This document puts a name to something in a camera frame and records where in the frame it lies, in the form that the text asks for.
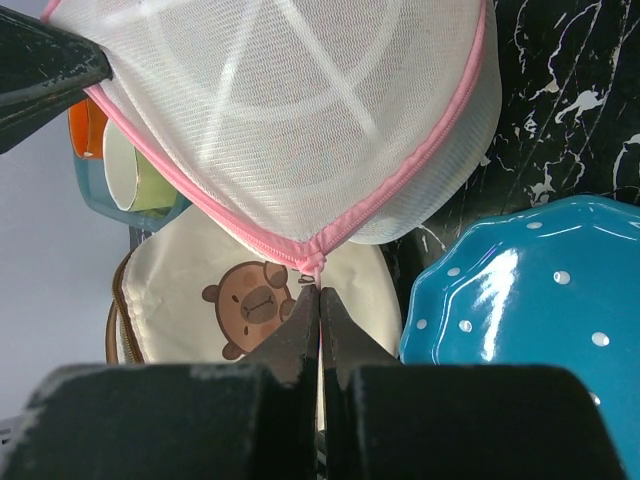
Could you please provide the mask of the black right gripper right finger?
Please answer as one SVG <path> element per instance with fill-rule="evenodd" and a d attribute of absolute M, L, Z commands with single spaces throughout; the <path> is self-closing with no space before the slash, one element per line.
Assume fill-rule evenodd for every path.
<path fill-rule="evenodd" d="M 622 479 L 586 388 L 548 366 L 405 366 L 319 297 L 331 479 Z"/>

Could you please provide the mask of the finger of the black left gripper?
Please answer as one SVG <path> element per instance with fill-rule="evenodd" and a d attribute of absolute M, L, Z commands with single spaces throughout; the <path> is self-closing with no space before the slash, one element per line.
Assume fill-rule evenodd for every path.
<path fill-rule="evenodd" d="M 6 153 L 112 77 L 90 40 L 12 9 L 1 11 L 1 152 Z"/>

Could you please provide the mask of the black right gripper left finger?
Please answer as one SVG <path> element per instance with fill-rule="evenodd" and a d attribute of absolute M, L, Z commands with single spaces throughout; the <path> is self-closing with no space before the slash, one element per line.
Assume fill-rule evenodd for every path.
<path fill-rule="evenodd" d="M 5 479 L 312 479 L 319 292 L 235 363 L 70 365 L 35 389 Z"/>

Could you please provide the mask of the white mesh laundry bag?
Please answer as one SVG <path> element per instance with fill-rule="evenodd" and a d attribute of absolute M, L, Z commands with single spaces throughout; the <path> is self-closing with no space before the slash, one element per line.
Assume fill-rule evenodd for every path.
<path fill-rule="evenodd" d="M 88 95 L 168 182 L 308 275 L 431 217 L 500 117 L 490 1 L 53 1 L 42 19 L 105 54 Z"/>

